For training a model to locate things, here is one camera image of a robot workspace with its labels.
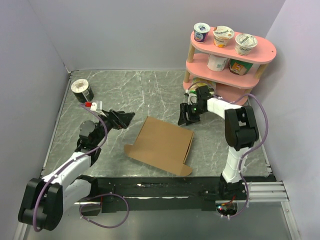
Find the green package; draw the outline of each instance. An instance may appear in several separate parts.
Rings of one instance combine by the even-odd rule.
[[[250,68],[253,66],[253,63],[230,59],[229,69],[233,74],[245,75],[249,72]]]

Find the white container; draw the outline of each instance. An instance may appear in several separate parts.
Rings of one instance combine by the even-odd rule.
[[[235,37],[235,46],[234,50],[237,54],[241,56],[248,55],[251,50],[257,46],[258,40],[255,36],[252,36],[247,33],[240,33]]]
[[[208,57],[207,66],[212,71],[221,72],[223,69],[225,69],[227,61],[227,57],[210,54]]]
[[[198,22],[193,26],[194,40],[198,43],[203,43],[210,31],[210,26],[204,22]]]
[[[213,30],[213,42],[218,48],[227,46],[230,39],[235,35],[235,32],[228,26],[217,26]]]

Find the black and white can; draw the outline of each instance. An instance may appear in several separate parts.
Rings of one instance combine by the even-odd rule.
[[[71,91],[80,103],[90,102],[94,93],[86,79],[78,79],[71,84]]]

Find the food can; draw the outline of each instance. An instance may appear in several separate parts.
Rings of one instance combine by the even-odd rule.
[[[213,29],[213,42],[218,48],[225,48],[235,32],[228,26],[217,26]]]
[[[225,69],[227,61],[227,57],[209,54],[207,66],[212,71],[221,72],[223,69]]]
[[[248,55],[257,44],[258,40],[255,36],[247,33],[240,33],[235,37],[234,50],[237,54],[245,56]]]
[[[78,79],[71,84],[71,91],[80,103],[90,102],[94,93],[86,79]]]
[[[198,22],[194,26],[194,40],[198,43],[203,43],[210,31],[210,26],[203,22]]]
[[[245,75],[249,72],[250,68],[253,66],[253,63],[230,59],[229,69],[233,74]]]

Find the yogurt cup lid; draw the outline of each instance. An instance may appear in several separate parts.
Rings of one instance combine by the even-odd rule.
[[[245,48],[254,48],[258,44],[256,37],[247,33],[240,33],[235,37],[235,41],[237,44]]]
[[[196,23],[193,28],[195,31],[202,34],[205,34],[210,31],[210,26],[203,22]]]
[[[71,91],[78,94],[82,93],[89,87],[87,79],[78,79],[71,84]]]
[[[220,39],[232,39],[235,32],[228,26],[217,26],[214,28],[213,34]]]

